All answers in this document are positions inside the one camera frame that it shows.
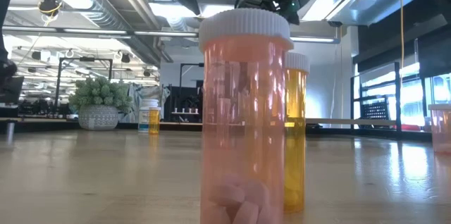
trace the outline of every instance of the yellow bottle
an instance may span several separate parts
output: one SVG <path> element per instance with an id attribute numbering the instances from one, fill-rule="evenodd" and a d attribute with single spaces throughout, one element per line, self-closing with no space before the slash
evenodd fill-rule
<path id="1" fill-rule="evenodd" d="M 305 172 L 305 88 L 310 71 L 305 55 L 285 57 L 285 184 L 283 210 L 296 213 L 304 209 Z"/>
<path id="2" fill-rule="evenodd" d="M 149 108 L 149 134 L 160 133 L 160 110 L 159 107 Z"/>

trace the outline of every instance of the pink pill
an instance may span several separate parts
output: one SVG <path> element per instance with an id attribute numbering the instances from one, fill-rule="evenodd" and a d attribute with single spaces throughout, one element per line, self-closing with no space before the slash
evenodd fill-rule
<path id="1" fill-rule="evenodd" d="M 219 206 L 237 206 L 245 200 L 243 189 L 234 185 L 213 186 L 210 201 Z"/>
<path id="2" fill-rule="evenodd" d="M 273 215 L 274 213 L 271 212 L 270 206 L 263 206 L 257 224 L 273 224 Z"/>
<path id="3" fill-rule="evenodd" d="M 256 224 L 259 217 L 259 207 L 256 204 L 245 201 L 233 220 L 233 224 Z"/>
<path id="4" fill-rule="evenodd" d="M 228 217 L 230 218 L 230 220 L 233 222 L 233 220 L 235 220 L 235 216 L 237 215 L 238 210 L 240 210 L 240 206 L 241 205 L 237 205 L 237 206 L 229 206 L 226 211 L 228 214 Z"/>
<path id="5" fill-rule="evenodd" d="M 222 177 L 221 184 L 240 186 L 244 183 L 243 179 L 236 174 L 227 174 Z"/>
<path id="6" fill-rule="evenodd" d="M 245 200 L 259 206 L 269 203 L 269 190 L 264 183 L 258 180 L 251 180 L 242 186 L 245 191 Z"/>
<path id="7" fill-rule="evenodd" d="M 231 224 L 224 206 L 212 206 L 205 213 L 206 224 Z"/>

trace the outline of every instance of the child-resistant cap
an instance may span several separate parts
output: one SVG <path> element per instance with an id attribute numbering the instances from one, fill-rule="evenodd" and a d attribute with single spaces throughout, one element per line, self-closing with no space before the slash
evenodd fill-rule
<path id="1" fill-rule="evenodd" d="M 310 73 L 310 60 L 308 56 L 295 52 L 287 52 L 285 55 L 285 68 L 303 70 Z"/>
<path id="2" fill-rule="evenodd" d="M 284 17 L 256 8 L 238 8 L 213 15 L 199 28 L 199 48 L 218 37 L 231 35 L 282 37 L 292 44 L 290 25 Z"/>

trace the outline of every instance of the clear plastic container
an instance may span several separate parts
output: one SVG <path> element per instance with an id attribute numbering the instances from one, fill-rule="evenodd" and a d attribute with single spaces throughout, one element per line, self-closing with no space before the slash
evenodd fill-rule
<path id="1" fill-rule="evenodd" d="M 304 210 L 305 173 L 305 88 L 310 71 L 309 59 L 302 54 L 285 57 L 286 122 L 285 186 L 283 210 Z"/>
<path id="2" fill-rule="evenodd" d="M 431 104 L 434 152 L 451 154 L 451 104 Z"/>
<path id="3" fill-rule="evenodd" d="M 160 110 L 159 107 L 149 107 L 149 134 L 160 133 Z"/>
<path id="4" fill-rule="evenodd" d="M 199 30 L 205 57 L 201 224 L 283 222 L 285 77 L 279 15 L 235 9 Z"/>

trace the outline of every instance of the white planter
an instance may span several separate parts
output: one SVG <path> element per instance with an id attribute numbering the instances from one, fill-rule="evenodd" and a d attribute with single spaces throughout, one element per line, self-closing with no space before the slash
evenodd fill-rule
<path id="1" fill-rule="evenodd" d="M 112 130 L 118 120 L 118 110 L 113 106 L 88 105 L 78 112 L 78 123 L 86 130 Z"/>

